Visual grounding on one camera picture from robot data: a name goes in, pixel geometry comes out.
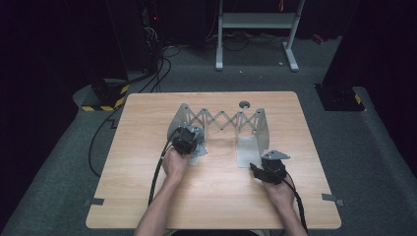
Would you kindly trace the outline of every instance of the wire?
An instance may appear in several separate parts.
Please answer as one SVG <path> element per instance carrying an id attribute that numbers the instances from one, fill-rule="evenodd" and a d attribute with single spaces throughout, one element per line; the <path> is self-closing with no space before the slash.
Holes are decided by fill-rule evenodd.
<path id="1" fill-rule="evenodd" d="M 171 71 L 171 62 L 168 60 L 168 59 L 166 59 L 166 58 L 162 58 L 162 65 L 163 65 L 163 61 L 166 61 L 166 62 L 168 62 L 168 64 L 169 64 L 169 67 L 168 67 L 168 70 L 165 72 L 165 74 L 161 77 L 161 78 L 159 78 L 159 77 L 157 77 L 157 81 L 156 81 L 156 84 L 152 87 L 152 89 L 150 90 L 150 92 L 153 92 L 153 89 L 154 88 L 156 88 L 156 92 L 157 92 L 157 89 L 159 88 L 159 92 L 161 92 L 161 90 L 160 90 L 160 83 L 162 82 L 162 80 L 163 79 L 165 79 L 165 77 L 168 75 L 168 73 Z"/>
<path id="2" fill-rule="evenodd" d="M 294 183 L 294 181 L 292 180 L 291 175 L 286 172 L 286 174 L 289 176 L 289 178 L 291 179 L 291 182 Z M 292 192 L 294 193 L 295 199 L 297 200 L 297 205 L 298 205 L 298 211 L 300 212 L 300 219 L 301 219 L 301 224 L 303 225 L 303 228 L 306 230 L 307 235 L 309 234 L 309 230 L 307 228 L 307 223 L 306 223 L 306 216 L 304 215 L 304 207 L 303 207 L 303 202 L 301 201 L 301 197 L 300 195 L 297 193 L 297 191 L 295 190 L 295 185 L 294 187 L 288 183 L 288 181 L 286 181 L 285 179 L 282 180 L 286 185 L 288 185 L 288 187 L 292 190 Z"/>
<path id="3" fill-rule="evenodd" d="M 92 163 L 91 163 L 91 152 L 92 152 L 92 144 L 94 143 L 94 140 L 95 140 L 95 137 L 97 136 L 97 134 L 98 134 L 98 131 L 101 129 L 101 127 L 104 125 L 104 123 L 106 122 L 106 121 L 113 121 L 114 122 L 114 120 L 109 120 L 110 119 L 110 117 L 111 116 L 113 116 L 120 108 L 122 108 L 124 106 L 124 104 L 122 104 L 122 105 L 120 105 L 119 106 L 119 108 L 117 108 L 116 110 L 114 110 L 114 111 L 112 111 L 111 112 L 111 114 L 109 115 L 109 116 L 107 116 L 107 118 L 105 118 L 104 120 L 103 120 L 103 122 L 101 122 L 101 124 L 100 124 L 100 126 L 98 127 L 98 129 L 95 131 L 95 133 L 94 133 L 94 136 L 92 137 L 92 139 L 91 139 L 91 142 L 89 143 L 89 169 L 91 170 L 91 172 L 95 175 L 95 176 L 97 176 L 98 178 L 100 178 L 101 177 L 101 175 L 100 174 L 98 174 L 97 173 L 97 171 L 95 171 L 94 170 L 94 168 L 92 167 Z"/>
<path id="4" fill-rule="evenodd" d="M 217 16 L 217 4 L 218 4 L 218 0 L 216 0 L 215 1 L 215 4 L 214 4 L 214 8 L 215 8 L 214 17 L 213 17 L 213 20 L 212 20 L 211 30 L 209 31 L 209 33 L 208 33 L 208 35 L 206 37 L 206 40 L 209 39 L 209 37 L 211 36 L 212 31 L 213 31 L 214 26 L 215 26 L 215 20 L 216 20 L 216 16 Z"/>
<path id="5" fill-rule="evenodd" d="M 160 159 L 159 159 L 159 161 L 156 165 L 155 172 L 153 174 L 152 184 L 150 186 L 148 206 L 153 201 L 153 194 L 154 194 L 154 191 L 155 191 L 155 185 L 156 185 L 157 176 L 159 174 L 160 166 L 162 165 L 162 161 L 163 161 L 163 158 L 165 157 L 166 151 L 170 148 L 168 145 L 171 142 L 174 135 L 179 131 L 180 131 L 180 128 L 177 128 L 177 129 L 174 130 L 174 132 L 172 132 L 172 134 L 168 138 L 168 141 L 165 144 L 165 147 L 162 150 L 162 153 L 160 154 Z"/>

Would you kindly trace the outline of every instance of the black cable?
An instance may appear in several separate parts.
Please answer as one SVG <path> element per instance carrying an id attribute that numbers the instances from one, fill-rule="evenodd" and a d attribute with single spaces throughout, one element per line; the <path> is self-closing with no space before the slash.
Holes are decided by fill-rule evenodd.
<path id="1" fill-rule="evenodd" d="M 158 78 L 157 79 L 156 84 L 152 87 L 152 89 L 150 90 L 150 92 L 153 92 L 153 90 L 155 89 L 155 87 L 159 87 L 159 92 L 161 92 L 161 90 L 160 90 L 160 83 L 162 82 L 163 79 L 165 79 L 165 77 L 171 71 L 171 67 L 172 67 L 171 62 L 168 59 L 166 59 L 166 58 L 162 58 L 162 65 L 163 65 L 163 60 L 165 60 L 169 64 L 168 71 L 166 71 L 165 74 L 161 78 Z"/>
<path id="2" fill-rule="evenodd" d="M 153 179 L 152 179 L 152 184 L 151 184 L 151 186 L 150 186 L 150 191 L 149 191 L 149 200 L 148 200 L 148 206 L 152 203 L 152 201 L 153 201 L 153 194 L 154 194 L 154 191 L 155 191 L 155 185 L 156 185 L 156 180 L 157 180 L 157 176 L 158 176 L 158 174 L 159 174 L 159 170 L 160 170 L 160 166 L 162 165 L 162 161 L 163 161 L 163 158 L 165 157 L 165 154 L 166 154 L 166 151 L 168 150 L 168 148 L 169 148 L 169 143 L 171 142 L 171 140 L 172 140 L 172 138 L 174 137 L 174 135 L 177 133 L 177 132 L 179 132 L 179 130 L 180 130 L 180 128 L 178 128 L 178 129 L 175 129 L 174 130 L 174 132 L 172 132 L 172 134 L 169 136 L 169 138 L 168 138 L 168 141 L 166 142 L 166 144 L 165 144 L 165 147 L 163 148 L 163 150 L 162 150 L 162 153 L 160 154 L 160 159 L 159 159 L 159 161 L 158 161 L 158 163 L 157 163 L 157 165 L 156 165 L 156 168 L 155 168 L 155 172 L 154 172 L 154 174 L 153 174 Z"/>
<path id="3" fill-rule="evenodd" d="M 149 73 L 149 74 L 146 74 L 144 76 L 134 78 L 133 80 L 131 80 L 131 81 L 128 82 L 128 85 L 131 85 L 131 84 L 134 84 L 136 82 L 141 82 L 143 80 L 146 80 L 147 78 L 151 77 L 152 75 L 154 75 L 154 73 Z"/>
<path id="4" fill-rule="evenodd" d="M 141 89 L 138 91 L 138 93 L 141 93 L 142 91 L 144 91 L 149 85 L 150 83 L 152 83 L 152 81 L 157 77 L 157 75 L 160 73 L 160 71 L 162 70 L 162 65 L 159 67 L 158 71 L 156 72 L 156 74 L 153 76 L 152 79 L 149 80 L 149 82 Z"/>
<path id="5" fill-rule="evenodd" d="M 287 175 L 289 176 L 289 178 L 291 179 L 291 182 L 294 183 L 294 181 L 292 180 L 291 175 L 287 172 Z M 288 185 L 288 187 L 292 190 L 292 192 L 294 193 L 295 199 L 297 200 L 297 205 L 298 205 L 298 211 L 300 212 L 300 219 L 301 219 L 301 224 L 303 225 L 303 228 L 306 230 L 307 235 L 309 234 L 309 230 L 307 228 L 307 223 L 306 223 L 306 216 L 304 215 L 304 207 L 303 207 L 303 202 L 301 201 L 301 197 L 300 195 L 297 193 L 297 191 L 295 190 L 295 185 L 294 187 L 288 183 L 288 181 L 286 181 L 285 179 L 282 180 L 286 185 Z"/>
<path id="6" fill-rule="evenodd" d="M 178 51 L 176 53 L 172 54 L 172 55 L 168 55 L 168 56 L 164 55 L 164 57 L 173 57 L 173 56 L 178 55 L 181 52 L 181 47 L 179 47 L 177 45 L 175 45 L 175 46 L 168 46 L 168 47 L 165 48 L 165 50 L 166 49 L 169 49 L 169 48 L 177 48 Z"/>
<path id="7" fill-rule="evenodd" d="M 114 110 L 114 111 L 112 111 L 111 112 L 111 114 L 109 115 L 109 116 L 107 116 L 107 118 L 105 118 L 104 120 L 103 120 L 103 122 L 101 122 L 101 124 L 100 124 L 100 126 L 98 127 L 98 129 L 95 131 L 95 133 L 94 133 L 94 136 L 92 137 L 92 139 L 91 139 L 91 142 L 89 143 L 89 169 L 91 170 L 91 172 L 95 175 L 95 176 L 97 176 L 98 178 L 100 178 L 101 177 L 101 175 L 100 174 L 98 174 L 97 173 L 97 171 L 95 171 L 94 170 L 94 168 L 92 167 L 92 163 L 91 163 L 91 151 L 92 151 L 92 144 L 94 143 L 94 140 L 95 140 L 95 137 L 97 136 L 97 134 L 98 134 L 98 131 L 102 128 L 102 126 L 104 125 L 104 123 L 106 122 L 106 121 L 110 121 L 109 120 L 109 118 L 111 117 L 111 116 L 113 116 L 114 115 L 114 113 L 116 113 L 120 108 L 122 108 L 124 106 L 124 104 L 122 104 L 122 105 L 120 105 L 119 106 L 119 108 L 117 108 L 116 110 Z"/>

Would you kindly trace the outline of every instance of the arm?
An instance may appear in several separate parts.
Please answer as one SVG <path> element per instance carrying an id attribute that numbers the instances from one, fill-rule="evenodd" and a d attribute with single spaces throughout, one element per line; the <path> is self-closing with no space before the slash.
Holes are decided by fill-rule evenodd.
<path id="1" fill-rule="evenodd" d="M 167 177 L 147 211 L 142 216 L 135 231 L 135 236 L 163 235 L 168 221 L 168 211 L 172 196 L 181 183 L 190 157 L 191 155 L 181 156 L 174 148 L 171 148 L 166 153 L 162 166 Z"/>
<path id="2" fill-rule="evenodd" d="M 288 175 L 285 177 L 285 180 L 293 185 L 291 178 L 289 178 Z M 307 232 L 304 230 L 303 225 L 292 207 L 294 202 L 294 193 L 292 190 L 283 182 L 278 185 L 266 182 L 263 183 L 270 201 L 282 220 L 286 233 L 290 236 L 307 235 Z"/>

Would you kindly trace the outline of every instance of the wooden table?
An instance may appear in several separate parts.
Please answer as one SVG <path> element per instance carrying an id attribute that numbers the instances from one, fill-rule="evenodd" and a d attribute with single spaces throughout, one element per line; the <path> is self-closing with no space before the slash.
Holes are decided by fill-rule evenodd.
<path id="1" fill-rule="evenodd" d="M 149 188 L 167 129 L 182 103 L 198 112 L 240 111 L 249 101 L 248 114 L 264 108 L 269 149 L 291 156 L 283 160 L 300 194 L 310 229 L 334 229 L 341 224 L 298 97 L 291 91 L 142 93 L 129 95 L 108 154 L 96 199 L 87 218 L 90 228 L 135 228 L 147 209 Z M 276 229 L 282 224 L 264 187 L 248 168 L 236 164 L 235 131 L 209 126 L 208 154 L 190 166 L 169 213 L 171 229 Z M 156 190 L 165 174 L 159 173 Z"/>

